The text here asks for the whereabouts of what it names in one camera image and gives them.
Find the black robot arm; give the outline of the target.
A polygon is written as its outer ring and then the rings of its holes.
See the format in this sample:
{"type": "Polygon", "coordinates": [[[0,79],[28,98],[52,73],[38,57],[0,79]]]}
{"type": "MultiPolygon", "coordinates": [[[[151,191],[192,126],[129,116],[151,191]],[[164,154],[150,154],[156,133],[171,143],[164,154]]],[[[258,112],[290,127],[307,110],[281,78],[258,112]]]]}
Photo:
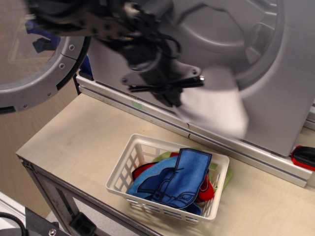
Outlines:
{"type": "Polygon", "coordinates": [[[154,10],[130,0],[28,0],[26,6],[42,30],[93,37],[123,56],[131,73],[122,83],[131,92],[149,92],[165,106],[179,107],[184,89],[204,84],[200,68],[179,62],[180,43],[159,31],[169,0],[154,10]]]}

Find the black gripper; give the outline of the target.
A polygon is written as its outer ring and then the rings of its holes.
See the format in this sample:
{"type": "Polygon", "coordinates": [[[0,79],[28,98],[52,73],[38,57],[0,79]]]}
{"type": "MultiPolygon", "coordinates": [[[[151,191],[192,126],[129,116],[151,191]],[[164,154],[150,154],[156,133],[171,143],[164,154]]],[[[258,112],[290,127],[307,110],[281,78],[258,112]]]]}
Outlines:
{"type": "Polygon", "coordinates": [[[171,59],[160,49],[122,49],[131,73],[121,82],[131,92],[152,92],[167,107],[180,107],[185,88],[204,85],[201,69],[171,59]]]}

